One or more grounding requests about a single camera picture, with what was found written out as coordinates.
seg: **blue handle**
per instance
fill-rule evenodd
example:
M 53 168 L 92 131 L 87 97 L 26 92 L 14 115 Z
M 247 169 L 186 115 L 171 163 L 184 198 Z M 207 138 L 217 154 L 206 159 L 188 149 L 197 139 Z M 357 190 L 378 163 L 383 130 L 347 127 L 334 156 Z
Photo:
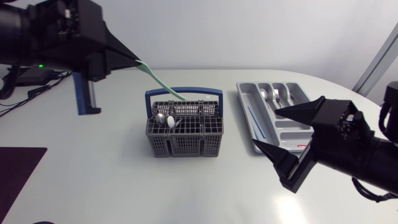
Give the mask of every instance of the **blue handle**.
M 223 91 L 222 90 L 217 90 L 213 88 L 203 88 L 203 87 L 172 87 L 174 91 L 177 93 L 202 93 L 202 94 L 208 94 L 208 95 L 216 95 L 218 96 L 218 104 L 219 104 L 219 116 L 222 118 L 223 117 Z M 150 97 L 151 96 L 157 96 L 157 95 L 163 95 L 163 94 L 168 94 L 168 91 L 166 91 L 163 88 L 159 88 L 156 90 L 148 90 L 145 92 L 145 104 L 147 106 L 147 115 L 148 118 L 152 117 L 152 111 L 150 109 Z

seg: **cutlery basket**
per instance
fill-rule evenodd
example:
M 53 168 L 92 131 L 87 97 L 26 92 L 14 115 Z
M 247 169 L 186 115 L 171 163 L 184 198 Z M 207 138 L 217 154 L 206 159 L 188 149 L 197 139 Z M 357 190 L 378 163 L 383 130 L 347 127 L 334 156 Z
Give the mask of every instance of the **cutlery basket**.
M 223 125 L 223 92 L 212 88 L 176 87 L 177 93 L 217 95 L 218 101 L 155 101 L 150 98 L 167 94 L 164 89 L 145 93 L 147 124 L 146 135 L 155 157 L 216 157 L 220 150 Z M 170 129 L 167 124 L 155 122 L 158 113 L 173 116 L 180 124 Z

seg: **black mat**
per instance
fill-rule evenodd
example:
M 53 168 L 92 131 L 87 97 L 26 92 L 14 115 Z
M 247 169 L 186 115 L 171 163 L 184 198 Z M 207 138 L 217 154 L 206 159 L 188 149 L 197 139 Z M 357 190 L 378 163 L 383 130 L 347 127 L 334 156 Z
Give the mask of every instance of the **black mat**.
M 47 148 L 0 147 L 0 223 Z

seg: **silver cutlery tray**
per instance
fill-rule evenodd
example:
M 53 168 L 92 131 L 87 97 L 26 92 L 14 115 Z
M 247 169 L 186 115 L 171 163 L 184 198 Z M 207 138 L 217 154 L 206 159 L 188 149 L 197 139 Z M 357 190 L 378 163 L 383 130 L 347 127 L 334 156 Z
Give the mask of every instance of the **silver cutlery tray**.
M 250 135 L 290 152 L 302 152 L 309 143 L 313 129 L 291 119 L 278 116 L 275 110 L 281 107 L 293 106 L 310 100 L 294 82 L 238 82 L 238 95 L 241 101 Z M 260 89 L 265 89 L 267 100 L 261 95 Z M 253 144 L 254 150 L 262 153 Z

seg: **white table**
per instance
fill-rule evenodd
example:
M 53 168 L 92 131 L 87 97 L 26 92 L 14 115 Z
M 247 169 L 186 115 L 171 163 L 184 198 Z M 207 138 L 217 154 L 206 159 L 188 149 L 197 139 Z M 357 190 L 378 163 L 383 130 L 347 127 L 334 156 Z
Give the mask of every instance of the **white table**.
M 224 135 L 216 158 L 153 157 L 137 70 L 96 83 L 103 112 L 78 116 L 72 78 L 0 118 L 2 146 L 47 147 L 4 223 L 397 223 L 398 201 L 371 202 L 351 178 L 317 164 L 297 194 L 253 152 L 236 82 L 295 81 L 311 100 L 351 99 L 376 136 L 380 107 L 334 83 L 276 70 L 157 70 L 170 86 L 219 88 Z M 19 88 L 7 102 L 23 100 Z

